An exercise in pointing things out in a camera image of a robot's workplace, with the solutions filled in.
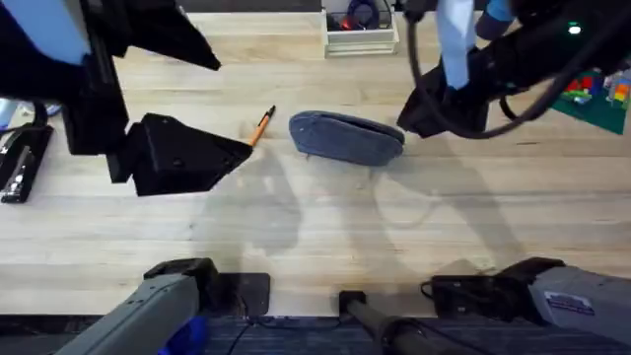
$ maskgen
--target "blue gray pouch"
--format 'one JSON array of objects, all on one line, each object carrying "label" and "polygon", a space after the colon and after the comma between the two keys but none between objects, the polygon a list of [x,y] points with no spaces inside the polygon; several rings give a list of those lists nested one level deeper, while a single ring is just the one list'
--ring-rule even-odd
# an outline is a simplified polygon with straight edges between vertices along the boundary
[{"label": "blue gray pouch", "polygon": [[289,120],[298,151],[349,163],[380,167],[403,153],[405,137],[390,126],[368,119],[304,111]]}]

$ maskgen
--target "black cable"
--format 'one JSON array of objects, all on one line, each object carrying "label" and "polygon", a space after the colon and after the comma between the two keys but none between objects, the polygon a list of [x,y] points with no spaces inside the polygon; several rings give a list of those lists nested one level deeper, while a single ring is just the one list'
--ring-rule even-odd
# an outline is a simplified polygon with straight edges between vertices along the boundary
[{"label": "black cable", "polygon": [[245,332],[250,327],[251,327],[251,323],[248,323],[246,326],[244,326],[243,329],[241,329],[241,332],[239,333],[239,335],[237,335],[235,340],[233,340],[233,344],[230,345],[230,348],[228,349],[228,352],[226,353],[226,355],[232,355],[233,351],[235,351],[235,348],[237,347],[237,344],[239,344],[239,340],[241,340],[241,338],[244,336]]},{"label": "black cable", "polygon": [[257,319],[254,322],[256,325],[264,327],[266,329],[274,329],[274,330],[293,330],[293,331],[331,331],[340,328],[344,325],[342,319],[337,318],[337,323],[332,326],[283,326],[283,325],[268,325],[262,322],[260,319]]},{"label": "black cable", "polygon": [[451,133],[468,139],[489,139],[508,133],[527,121],[535,120],[542,116],[554,104],[558,96],[563,93],[567,86],[585,70],[585,64],[620,30],[620,28],[627,24],[627,21],[631,21],[631,2],[627,2],[627,6],[618,12],[618,15],[612,21],[607,22],[606,25],[595,34],[594,38],[561,70],[545,93],[525,112],[520,116],[516,116],[516,118],[508,124],[482,133],[462,128],[459,124],[444,117],[438,108],[436,100],[427,92],[427,88],[421,80],[423,75],[419,67],[416,45],[416,24],[423,18],[423,15],[423,13],[410,13],[405,16],[408,22],[407,47],[410,68],[414,78],[414,85],[416,86],[420,99],[429,105],[436,120]]},{"label": "black cable", "polygon": [[0,130],[0,138],[2,138],[5,134],[15,133],[15,132],[25,132],[32,130],[41,130],[41,127],[34,127],[30,123],[23,124],[19,127],[7,128]]},{"label": "black cable", "polygon": [[451,336],[451,335],[443,332],[442,330],[439,330],[439,329],[427,324],[426,322],[424,322],[422,320],[416,319],[416,322],[418,322],[419,324],[421,324],[421,326],[427,328],[428,330],[432,331],[433,333],[438,334],[438,335],[444,337],[445,339],[447,339],[447,340],[449,340],[449,341],[451,341],[451,342],[453,342],[453,343],[455,343],[457,345],[460,345],[461,347],[464,347],[464,348],[467,348],[467,349],[471,349],[471,350],[476,351],[476,352],[478,352],[480,354],[483,354],[483,355],[495,355],[494,353],[492,353],[492,352],[490,352],[490,351],[488,351],[488,350],[486,350],[486,349],[484,349],[482,347],[479,347],[479,346],[477,346],[475,344],[471,344],[468,341],[465,341],[465,340],[462,340],[462,339],[458,339],[458,338],[456,338],[454,336]]},{"label": "black cable", "polygon": [[513,112],[513,110],[509,106],[509,102],[506,100],[505,96],[500,99],[500,108],[502,109],[504,116],[508,117],[509,120],[517,119],[517,115]]},{"label": "black cable", "polygon": [[429,294],[425,288],[429,285],[431,285],[432,283],[430,281],[425,281],[421,284],[421,294],[423,294],[423,296],[425,296],[426,298],[430,299],[430,300],[434,300],[434,297]]}]

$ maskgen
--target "orange pen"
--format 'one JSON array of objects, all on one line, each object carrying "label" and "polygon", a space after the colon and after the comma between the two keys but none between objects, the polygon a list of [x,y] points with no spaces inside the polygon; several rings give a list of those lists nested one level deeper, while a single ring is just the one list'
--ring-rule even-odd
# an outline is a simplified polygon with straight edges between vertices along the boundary
[{"label": "orange pen", "polygon": [[269,123],[269,120],[272,118],[275,111],[276,111],[276,105],[274,105],[272,108],[269,109],[268,112],[265,113],[263,118],[260,120],[260,122],[256,126],[256,130],[254,131],[254,133],[252,133],[252,136],[249,138],[250,146],[253,147],[256,145],[256,142],[258,142],[260,137],[263,135],[263,131],[265,130],[265,127],[267,127],[267,123]]}]

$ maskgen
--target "wooden table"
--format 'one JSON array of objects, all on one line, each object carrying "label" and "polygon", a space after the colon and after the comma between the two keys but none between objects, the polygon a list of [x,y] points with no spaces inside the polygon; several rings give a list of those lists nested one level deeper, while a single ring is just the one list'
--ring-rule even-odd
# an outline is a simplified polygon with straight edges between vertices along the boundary
[{"label": "wooden table", "polygon": [[[71,157],[57,131],[28,204],[0,205],[0,313],[103,314],[154,264],[212,257],[272,275],[272,315],[331,315],[339,290],[424,314],[418,284],[533,255],[631,277],[629,139],[558,112],[506,137],[407,135],[403,157],[369,169],[296,151],[302,110],[395,125],[412,82],[396,56],[321,58],[319,14],[194,15],[225,66],[210,72],[130,50],[117,60],[133,119],[145,112],[246,140],[276,104],[253,156],[208,193],[138,198],[104,157]],[[429,69],[439,48],[420,29]],[[540,90],[512,100],[517,110]],[[490,122],[505,122],[496,106]]]}]

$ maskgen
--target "white container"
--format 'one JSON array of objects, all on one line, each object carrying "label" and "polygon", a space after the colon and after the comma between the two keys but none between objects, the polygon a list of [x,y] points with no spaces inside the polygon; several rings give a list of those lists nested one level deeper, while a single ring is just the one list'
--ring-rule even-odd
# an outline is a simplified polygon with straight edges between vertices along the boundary
[{"label": "white container", "polygon": [[0,129],[9,126],[19,104],[20,102],[15,100],[0,99]]},{"label": "white container", "polygon": [[389,29],[365,31],[329,31],[326,23],[326,9],[322,9],[322,42],[324,56],[394,54],[399,35],[394,9],[390,9]]}]

